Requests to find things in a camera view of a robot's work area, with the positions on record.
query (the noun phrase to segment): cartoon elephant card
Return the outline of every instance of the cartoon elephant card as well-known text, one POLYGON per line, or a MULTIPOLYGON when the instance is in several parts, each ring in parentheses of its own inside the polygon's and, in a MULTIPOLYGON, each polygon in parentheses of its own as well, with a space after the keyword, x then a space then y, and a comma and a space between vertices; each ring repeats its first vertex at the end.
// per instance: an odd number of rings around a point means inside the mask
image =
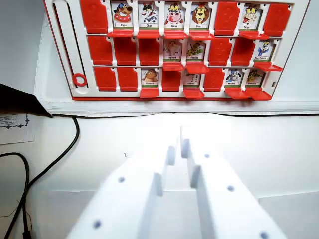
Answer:
POLYGON ((154 68, 141 69, 142 87, 158 87, 159 73, 154 68))
POLYGON ((187 43, 186 61, 203 61, 206 44, 189 38, 187 43))
POLYGON ((271 61, 276 45, 273 40, 260 40, 254 61, 271 61))
POLYGON ((185 22, 185 9, 181 2, 165 2, 165 30, 183 30, 185 22))
POLYGON ((143 30, 157 30, 159 28, 159 9, 153 1, 139 1, 139 27, 143 30))
POLYGON ((194 2, 190 13, 190 30, 208 30, 211 9, 207 3, 194 2))
POLYGON ((226 77, 225 87, 240 87, 244 73, 242 69, 229 69, 226 77))
POLYGON ((244 6, 243 14, 240 18, 240 31, 256 31, 260 22, 262 10, 260 4, 247 3, 244 6))
POLYGON ((112 1, 113 26, 115 29, 133 28, 133 8, 126 1, 112 1))
POLYGON ((182 43, 179 40, 164 40, 163 61, 181 61, 182 43))

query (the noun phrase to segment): cartoon dog card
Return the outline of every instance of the cartoon dog card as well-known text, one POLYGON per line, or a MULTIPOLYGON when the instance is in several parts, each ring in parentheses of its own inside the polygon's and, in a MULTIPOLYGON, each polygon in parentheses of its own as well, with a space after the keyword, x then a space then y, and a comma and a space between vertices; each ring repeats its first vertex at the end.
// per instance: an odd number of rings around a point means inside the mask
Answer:
POLYGON ((225 87, 240 87, 244 73, 242 69, 229 69, 225 87))
POLYGON ((159 9, 153 1, 139 1, 139 27, 143 30, 159 28, 159 9))
POLYGON ((184 87, 199 87, 201 74, 190 74, 185 70, 184 87))
POLYGON ((206 44, 189 38, 187 43, 186 61, 203 61, 206 44))
POLYGON ((211 9, 207 3, 193 3, 190 13, 190 30, 208 30, 211 9))
POLYGON ((158 87, 159 86, 159 74, 154 68, 141 69, 142 75, 142 87, 158 87))
POLYGON ((111 7, 114 28, 133 28, 133 8, 126 1, 112 1, 111 7))
POLYGON ((247 3, 243 9, 243 15, 240 19, 240 31, 255 31, 258 29, 262 10, 259 4, 247 3))
POLYGON ((260 69, 250 69, 246 87, 261 87, 266 73, 260 69))
POLYGON ((261 40, 254 56, 254 61, 271 61, 275 45, 272 40, 261 40))
POLYGON ((185 10, 180 2, 165 2, 165 30, 183 30, 185 10))
POLYGON ((163 61, 181 61, 182 44, 179 40, 164 40, 163 61))

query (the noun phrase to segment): character name label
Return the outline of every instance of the character name label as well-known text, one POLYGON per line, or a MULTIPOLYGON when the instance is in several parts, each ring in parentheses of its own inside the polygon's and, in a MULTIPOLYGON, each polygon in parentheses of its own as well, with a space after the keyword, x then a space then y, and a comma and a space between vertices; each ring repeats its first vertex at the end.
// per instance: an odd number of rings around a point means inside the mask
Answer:
POLYGON ((115 23, 115 27, 133 27, 132 23, 115 23))
POLYGON ((200 29, 207 29, 208 26, 206 24, 191 24, 190 28, 200 28, 200 29))
POLYGON ((182 28, 182 24, 166 24, 165 28, 182 28))
POLYGON ((141 27, 158 28, 158 24, 157 23, 142 23, 141 27))

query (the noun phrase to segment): character card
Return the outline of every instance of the character card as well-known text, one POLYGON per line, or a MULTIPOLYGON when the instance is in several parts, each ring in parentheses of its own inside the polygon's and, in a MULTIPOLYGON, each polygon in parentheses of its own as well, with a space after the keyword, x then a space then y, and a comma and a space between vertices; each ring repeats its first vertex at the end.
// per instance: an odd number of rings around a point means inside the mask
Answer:
POLYGON ((141 69, 142 87, 158 87, 159 74, 154 68, 141 69))
POLYGON ((139 1, 139 27, 143 30, 159 28, 159 9, 153 1, 139 1))
POLYGON ((133 28, 133 8, 126 1, 111 1, 113 26, 116 29, 133 28))
POLYGON ((208 30, 211 9, 208 3, 193 2, 190 13, 190 30, 208 30))
POLYGON ((181 61, 182 44, 179 40, 164 40, 163 61, 181 61))
POLYGON ((275 50, 275 44, 272 40, 261 40, 258 44, 257 53, 254 61, 271 61, 275 50))
POLYGON ((165 30, 183 30, 185 10, 180 2, 165 2, 165 30))
POLYGON ((189 38, 187 43, 186 61, 203 61, 206 44, 189 38))
POLYGON ((240 87, 244 73, 242 69, 229 69, 225 87, 240 87))
POLYGON ((258 29, 262 10, 259 4, 247 3, 243 9, 243 15, 240 19, 240 31, 255 31, 258 29))
POLYGON ((266 72, 263 72, 260 69, 250 69, 246 82, 246 87, 261 87, 265 75, 266 72))
POLYGON ((201 74, 190 74, 185 70, 184 87, 199 87, 201 74))

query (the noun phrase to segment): small hole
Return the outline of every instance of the small hole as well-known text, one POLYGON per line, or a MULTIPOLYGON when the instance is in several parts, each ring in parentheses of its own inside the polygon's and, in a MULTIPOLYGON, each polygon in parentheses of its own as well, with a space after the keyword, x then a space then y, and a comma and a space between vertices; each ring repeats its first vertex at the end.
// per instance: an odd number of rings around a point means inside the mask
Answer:
POLYGON ((119 181, 119 183, 123 183, 125 181, 125 178, 124 177, 119 177, 118 181, 119 181))
POLYGON ((93 227, 94 227, 95 229, 99 228, 100 226, 101 226, 101 222, 100 222, 99 220, 96 220, 96 221, 94 222, 94 224, 93 224, 93 227))
POLYGON ((262 239, 268 239, 268 238, 269 238, 269 236, 268 236, 268 234, 267 234, 266 232, 260 233, 260 237, 261 237, 262 239))
POLYGON ((229 185, 229 186, 227 187, 227 190, 228 190, 229 192, 234 192, 234 191, 235 191, 235 188, 234 188, 232 185, 229 185))

